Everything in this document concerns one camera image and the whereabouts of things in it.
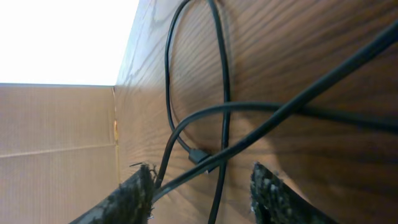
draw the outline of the black cable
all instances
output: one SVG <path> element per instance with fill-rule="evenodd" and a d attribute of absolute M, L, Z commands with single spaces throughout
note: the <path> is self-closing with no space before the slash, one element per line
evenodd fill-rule
<path fill-rule="evenodd" d="M 223 68 L 224 103 L 227 103 L 231 101 L 231 90 L 229 88 L 228 59 L 225 51 L 223 28 L 221 26 L 221 19 L 220 16 L 218 15 L 217 6 L 214 0 L 208 0 L 208 3 L 211 9 L 211 13 L 213 14 L 216 26 L 218 47 L 220 48 L 221 66 Z M 228 147 L 230 121 L 231 121 L 231 113 L 229 111 L 224 112 L 223 130 L 221 134 L 221 150 L 224 150 Z M 224 161 L 219 168 L 216 192 L 213 199 L 213 205 L 211 206 L 208 224 L 216 223 L 218 207 L 220 206 L 221 196 L 223 194 L 225 173 L 226 173 L 226 161 Z"/>
<path fill-rule="evenodd" d="M 167 105 L 167 117 L 169 120 L 169 125 L 172 131 L 175 130 L 175 126 L 173 123 L 172 112 L 170 108 L 170 71 L 169 71 L 169 50 L 171 45 L 171 40 L 173 36 L 173 31 L 175 24 L 177 23 L 177 19 L 179 14 L 181 13 L 182 9 L 186 6 L 189 0 L 183 1 L 179 7 L 177 8 L 174 17 L 172 19 L 172 23 L 170 25 L 169 34 L 167 36 L 166 46 L 165 46 L 165 79 L 166 79 L 166 105 Z M 213 0 L 208 0 L 208 4 L 210 6 L 211 12 L 213 14 L 213 18 L 215 21 L 217 39 L 218 39 L 218 46 L 220 48 L 220 57 L 221 57 L 221 66 L 223 71 L 223 89 L 224 89 L 224 102 L 231 101 L 231 91 L 229 87 L 229 69 L 228 69 L 228 59 L 226 56 L 225 45 L 224 45 L 224 37 L 223 37 L 223 30 L 221 26 L 220 16 L 218 15 L 217 6 Z M 229 111 L 224 112 L 223 115 L 223 129 L 221 134 L 221 150 L 228 147 L 229 141 L 229 123 L 231 120 L 231 114 Z M 191 152 L 191 148 L 180 138 L 177 138 L 177 141 L 181 144 L 181 146 L 187 151 Z M 225 173 L 226 173 L 226 162 L 220 165 L 217 186 L 216 186 L 216 193 L 213 200 L 213 205 L 210 210 L 209 216 L 209 224 L 215 223 L 218 213 L 218 207 L 220 205 L 221 196 L 223 193 L 223 185 L 225 180 Z"/>
<path fill-rule="evenodd" d="M 282 103 L 260 103 L 260 102 L 230 102 L 223 105 L 212 106 L 210 108 L 197 111 L 186 117 L 172 133 L 169 143 L 175 142 L 176 136 L 190 123 L 204 118 L 209 115 L 222 113 L 224 111 L 277 111 L 282 107 Z M 296 111 L 302 116 L 309 116 L 313 118 L 325 119 L 329 121 L 336 121 L 340 123 L 353 124 L 362 128 L 370 128 L 380 131 L 386 131 L 392 134 L 398 134 L 398 120 L 396 119 L 381 119 L 377 117 L 363 116 L 360 114 L 347 113 L 342 111 L 325 110 L 321 108 L 314 108 L 304 106 Z M 154 197 L 153 202 L 161 197 L 160 192 Z"/>
<path fill-rule="evenodd" d="M 190 0 L 184 0 L 181 2 L 177 10 L 175 11 L 175 14 L 172 19 L 172 23 L 170 25 L 169 29 L 169 34 L 167 35 L 167 41 L 166 41 L 166 48 L 165 48 L 165 55 L 164 55 L 164 70 L 165 70 L 165 80 L 166 80 L 166 109 L 167 109 L 167 118 L 169 120 L 169 125 L 172 131 L 175 130 L 175 126 L 173 123 L 173 116 L 172 116 L 172 110 L 170 106 L 170 70 L 169 70 L 169 50 L 170 50 L 170 44 L 172 41 L 173 37 L 173 31 L 175 24 L 177 23 L 178 15 L 180 15 L 182 9 L 185 7 L 185 5 L 189 2 Z M 180 145 L 187 151 L 190 152 L 191 148 L 185 143 L 180 137 L 177 138 L 177 141 L 180 143 Z"/>
<path fill-rule="evenodd" d="M 317 80 L 307 89 L 299 93 L 288 103 L 280 107 L 265 123 L 263 123 L 257 129 L 255 129 L 250 134 L 245 136 L 237 144 L 217 153 L 214 156 L 207 158 L 206 160 L 199 163 L 191 170 L 184 172 L 176 179 L 170 181 L 169 183 L 165 184 L 163 187 L 158 189 L 152 201 L 156 202 L 163 195 L 167 194 L 168 192 L 175 189 L 179 185 L 196 177 L 197 175 L 203 173 L 205 170 L 209 168 L 212 168 L 214 166 L 219 166 L 222 162 L 227 161 L 228 159 L 237 155 L 241 151 L 245 150 L 248 146 L 250 146 L 258 139 L 263 137 L 269 131 L 273 130 L 276 126 L 278 126 L 281 122 L 283 122 L 286 118 L 288 118 L 292 113 L 297 111 L 303 112 L 304 109 L 302 107 L 305 106 L 309 101 L 311 101 L 312 99 L 314 99 L 315 97 L 317 97 L 318 95 L 320 95 L 321 93 L 332 87 L 335 83 L 337 83 L 338 81 L 349 75 L 351 72 L 355 71 L 356 69 L 364 65 L 366 62 L 370 61 L 372 58 L 380 54 L 383 50 L 388 48 L 388 46 L 396 42 L 398 38 L 397 33 L 398 33 L 398 21 L 395 21 L 381 34 L 379 34 L 374 41 L 372 41 L 367 46 L 358 50 L 353 56 L 351 56 L 348 60 L 343 62 L 340 66 L 330 71 L 325 76 L 321 77 L 319 80 Z M 212 111 L 211 108 L 200 112 L 202 115 L 204 114 L 206 116 L 206 113 L 209 113 L 210 111 Z M 183 122 L 181 122 L 179 126 L 177 126 L 175 131 L 172 133 L 171 137 L 169 138 L 169 141 L 167 142 L 162 163 L 160 165 L 159 174 L 157 176 L 157 180 L 155 183 L 158 186 L 161 185 L 162 179 L 164 178 L 164 174 L 167 168 L 167 163 L 169 162 L 170 153 L 173 144 L 175 140 L 178 138 L 178 135 L 183 129 L 184 125 Z"/>

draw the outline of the wood grain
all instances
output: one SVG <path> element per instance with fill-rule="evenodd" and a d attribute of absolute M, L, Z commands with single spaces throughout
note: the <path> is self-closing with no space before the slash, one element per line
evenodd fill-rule
<path fill-rule="evenodd" d="M 164 48 L 180 1 L 141 0 L 116 86 L 122 179 L 136 162 L 160 164 L 170 136 Z M 398 18 L 397 1 L 218 2 L 233 101 L 286 102 Z M 398 45 L 317 97 L 324 108 L 398 118 Z M 176 120 L 223 101 L 221 62 L 210 8 L 188 4 L 171 49 Z M 231 144 L 270 114 L 233 113 Z M 191 146 L 216 153 L 222 115 L 190 124 Z M 174 147 L 164 182 L 193 165 Z M 264 163 L 300 195 L 341 223 L 397 223 L 398 137 L 293 116 L 228 162 L 218 223 L 254 223 L 249 176 Z M 218 171 L 201 175 L 155 204 L 150 223 L 206 223 Z"/>

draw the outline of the white wall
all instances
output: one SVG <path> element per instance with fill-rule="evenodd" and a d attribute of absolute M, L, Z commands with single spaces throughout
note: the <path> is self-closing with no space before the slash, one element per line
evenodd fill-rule
<path fill-rule="evenodd" d="M 0 83 L 114 85 L 137 5 L 0 1 Z"/>

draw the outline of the cable connector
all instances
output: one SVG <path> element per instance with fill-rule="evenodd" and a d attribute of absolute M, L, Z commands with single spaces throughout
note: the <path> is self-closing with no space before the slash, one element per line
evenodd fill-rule
<path fill-rule="evenodd" d="M 207 152 L 200 150 L 200 149 L 191 149 L 189 152 L 189 160 L 193 162 L 195 165 L 199 164 L 201 161 L 204 161 L 205 159 L 209 158 L 211 155 L 208 154 Z M 213 171 L 215 167 L 210 168 L 206 170 L 206 174 L 209 174 L 211 171 Z"/>

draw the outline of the corrugated cardboard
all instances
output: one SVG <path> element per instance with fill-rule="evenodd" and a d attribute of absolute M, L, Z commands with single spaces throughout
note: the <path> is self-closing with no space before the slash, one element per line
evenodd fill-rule
<path fill-rule="evenodd" d="M 118 186 L 112 87 L 0 86 L 0 223 L 68 223 Z"/>

